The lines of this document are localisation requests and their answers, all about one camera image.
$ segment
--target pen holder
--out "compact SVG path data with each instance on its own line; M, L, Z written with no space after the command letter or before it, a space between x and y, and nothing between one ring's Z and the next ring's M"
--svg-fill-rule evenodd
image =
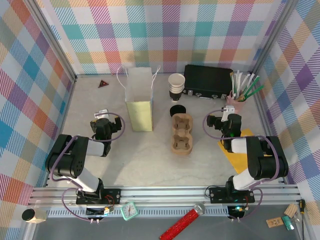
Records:
M226 96L227 105L234 106L234 113L238 114L246 104L246 101L236 101L230 95Z

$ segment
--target green straw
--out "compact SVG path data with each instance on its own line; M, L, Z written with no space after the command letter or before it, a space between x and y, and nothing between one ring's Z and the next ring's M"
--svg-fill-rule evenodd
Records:
M250 93L248 96L245 97L245 99L248 99L249 97L251 97L253 94L256 94L257 92L259 92L261 89L263 89L265 87L265 85L262 85L260 87L258 87L256 90L254 90L252 93Z
M244 97L247 97L248 93L251 91L251 89L254 87L254 85L256 85L256 83L258 82L259 78L260 78L259 76L257 76L255 78L255 80L253 81L253 83L251 84L249 89L245 92Z

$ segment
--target small brown triangle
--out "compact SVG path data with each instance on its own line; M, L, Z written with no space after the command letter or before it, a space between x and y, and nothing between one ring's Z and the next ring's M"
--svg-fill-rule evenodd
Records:
M100 82L100 84L99 84L98 88L101 88L101 87L104 87L104 86L108 86L108 85L109 85L109 83L107 83L107 82L105 82L105 81L101 80L101 82Z

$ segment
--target white table surface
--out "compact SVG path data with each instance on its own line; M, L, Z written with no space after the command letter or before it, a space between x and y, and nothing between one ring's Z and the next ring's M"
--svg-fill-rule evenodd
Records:
M75 84L71 103L63 128L64 134L93 135L90 121L94 113L108 109L125 119L126 129L121 138L111 144L107 157L87 156L85 167L101 178L104 186L208 186L224 185L236 171L220 150L217 140L205 135L202 129L204 116L226 104L221 99L200 99L182 95L172 102L168 91L169 74L159 74L154 83L153 132L133 132L125 104L124 89L116 76L80 77ZM103 79L108 86L98 88ZM172 135L169 109L181 104L193 117L193 149L190 155L171 152ZM264 135L258 110L251 97L241 111L242 127L250 128L256 135ZM209 132L220 137L221 132L210 128ZM68 186L65 182L53 183L50 187Z

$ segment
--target red glitter tube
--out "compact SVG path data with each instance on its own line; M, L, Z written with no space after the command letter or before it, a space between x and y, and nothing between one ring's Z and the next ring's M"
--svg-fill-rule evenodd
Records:
M194 205L193 209L190 210L186 215L184 215L179 221L177 221L172 227L170 227L164 234L162 234L160 240L172 240L179 233L181 233L186 227L188 227L194 220L196 220L200 215L205 213L205 205L202 203L197 203Z

